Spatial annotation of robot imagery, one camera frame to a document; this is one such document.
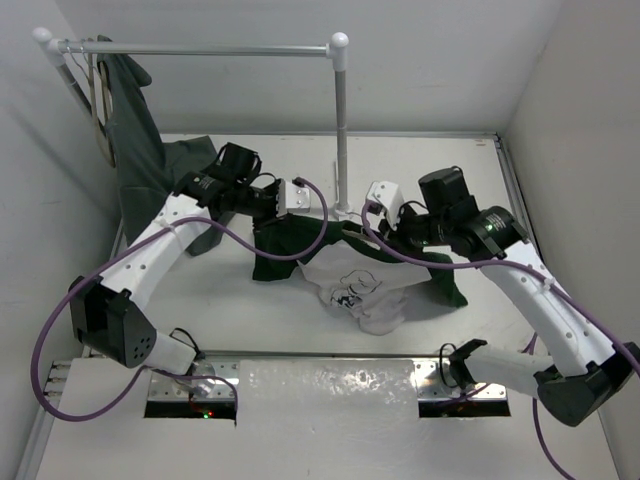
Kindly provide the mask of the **green and white t-shirt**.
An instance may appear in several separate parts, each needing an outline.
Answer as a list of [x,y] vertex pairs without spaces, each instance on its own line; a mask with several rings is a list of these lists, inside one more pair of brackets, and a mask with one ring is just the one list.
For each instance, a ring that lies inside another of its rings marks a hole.
[[361,331],[377,336],[405,321],[411,289],[429,295],[435,305],[468,305],[453,271],[404,263],[360,239],[359,233],[354,222],[330,221],[321,242],[304,257],[282,261],[257,256],[252,279],[275,282],[299,270],[325,306],[347,311]]

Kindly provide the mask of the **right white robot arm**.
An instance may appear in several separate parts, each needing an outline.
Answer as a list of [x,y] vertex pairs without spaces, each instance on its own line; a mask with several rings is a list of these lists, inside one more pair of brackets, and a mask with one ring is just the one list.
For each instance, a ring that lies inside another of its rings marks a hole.
[[617,348],[570,305],[524,227],[503,207],[479,208],[460,168],[427,174],[418,185],[424,214],[408,205],[397,184],[371,185],[367,198],[384,216],[378,236],[385,247],[415,260],[425,260],[427,246],[450,247],[509,298],[548,351],[527,356],[472,339],[449,355],[445,379],[460,389],[498,383],[539,400],[562,424],[579,425],[631,377],[638,346]]

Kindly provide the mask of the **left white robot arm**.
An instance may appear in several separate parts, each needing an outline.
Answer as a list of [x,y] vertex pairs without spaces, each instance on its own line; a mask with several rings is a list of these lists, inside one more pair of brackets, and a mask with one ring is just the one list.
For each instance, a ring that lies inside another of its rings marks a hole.
[[72,285],[75,338],[127,368],[186,374],[195,349],[159,332],[146,317],[146,306],[173,264],[211,231],[212,221],[224,224],[233,214],[267,220],[276,216],[280,183],[256,188],[252,183],[260,173],[258,153],[233,143],[213,163],[186,173],[132,243],[132,254]]

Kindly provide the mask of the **grey t-shirt on hanger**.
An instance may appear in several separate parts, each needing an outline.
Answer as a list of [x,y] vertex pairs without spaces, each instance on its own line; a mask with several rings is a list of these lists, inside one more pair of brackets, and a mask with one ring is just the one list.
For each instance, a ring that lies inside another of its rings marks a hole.
[[112,112],[105,129],[114,154],[125,237],[135,240],[156,218],[175,185],[216,160],[209,137],[165,143],[143,95],[152,77],[130,56],[100,54]]

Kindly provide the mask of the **wooden hanger under grey shirt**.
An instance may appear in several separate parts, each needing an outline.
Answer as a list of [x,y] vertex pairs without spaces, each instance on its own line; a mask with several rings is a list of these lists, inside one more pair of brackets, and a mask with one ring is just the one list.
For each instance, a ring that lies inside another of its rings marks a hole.
[[86,55],[89,66],[89,101],[92,124],[95,130],[96,142],[106,163],[114,168],[115,155],[107,135],[106,123],[112,114],[111,94],[108,87],[106,70],[97,62],[96,54]]

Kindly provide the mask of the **white foam front panel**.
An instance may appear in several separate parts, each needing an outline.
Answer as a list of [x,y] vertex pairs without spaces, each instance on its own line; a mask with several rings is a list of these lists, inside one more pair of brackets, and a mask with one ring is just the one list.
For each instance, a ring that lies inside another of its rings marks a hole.
[[53,424],[42,479],[612,479],[597,418],[577,428],[509,397],[506,417],[423,418],[407,362],[244,361],[235,420],[148,418],[148,374],[72,363],[60,407],[116,406]]

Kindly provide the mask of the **white and silver clothes rack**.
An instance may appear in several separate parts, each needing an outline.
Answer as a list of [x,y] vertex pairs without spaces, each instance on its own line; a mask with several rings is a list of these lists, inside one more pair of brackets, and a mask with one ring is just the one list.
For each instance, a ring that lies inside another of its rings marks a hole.
[[68,58],[74,59],[80,55],[84,62],[76,67],[86,77],[89,93],[95,93],[94,67],[89,57],[97,54],[124,54],[143,56],[207,56],[207,57],[292,57],[292,58],[326,58],[332,62],[335,83],[336,108],[336,163],[335,163],[335,191],[336,203],[334,215],[343,219],[350,214],[348,190],[348,150],[347,150],[347,100],[346,100],[346,72],[348,68],[348,47],[350,39],[343,32],[334,33],[325,45],[161,45],[161,44],[132,44],[114,43],[93,40],[58,39],[50,30],[37,27],[32,31],[32,38],[41,51],[64,81],[80,108],[86,112],[88,118],[96,128],[100,139],[99,146],[107,163],[113,165],[113,158],[106,147],[104,127],[98,117],[98,110],[94,97],[88,97],[80,83],[67,65]]

